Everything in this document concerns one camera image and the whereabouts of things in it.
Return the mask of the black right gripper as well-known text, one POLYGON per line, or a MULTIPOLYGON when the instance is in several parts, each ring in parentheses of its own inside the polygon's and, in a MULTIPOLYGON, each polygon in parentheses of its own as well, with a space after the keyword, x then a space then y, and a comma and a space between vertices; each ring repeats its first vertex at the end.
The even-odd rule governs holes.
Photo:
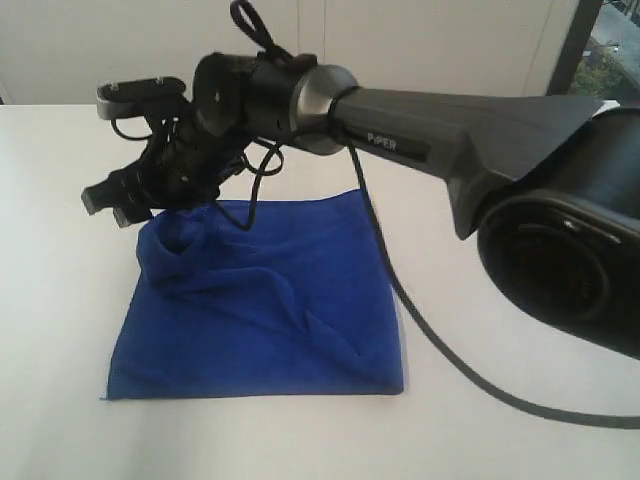
POLYGON ((112 171, 82 191, 89 215, 110 208, 119 228, 153 218, 149 205, 200 205, 216 200, 220 186, 244 169, 250 137, 232 130, 216 137, 188 116, 166 121, 148 141, 136 169, 112 171))

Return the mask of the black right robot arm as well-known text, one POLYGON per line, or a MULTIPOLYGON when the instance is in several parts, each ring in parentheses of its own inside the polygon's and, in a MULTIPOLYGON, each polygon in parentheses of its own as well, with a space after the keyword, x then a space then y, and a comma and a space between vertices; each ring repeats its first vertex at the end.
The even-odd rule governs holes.
POLYGON ((327 156, 358 149, 442 180, 454 229, 531 317, 639 355, 639 110, 590 96, 489 97, 369 89, 312 55, 202 58, 175 77, 106 84, 99 116, 150 127, 131 164, 85 188, 121 226, 214 201, 252 143, 327 156))

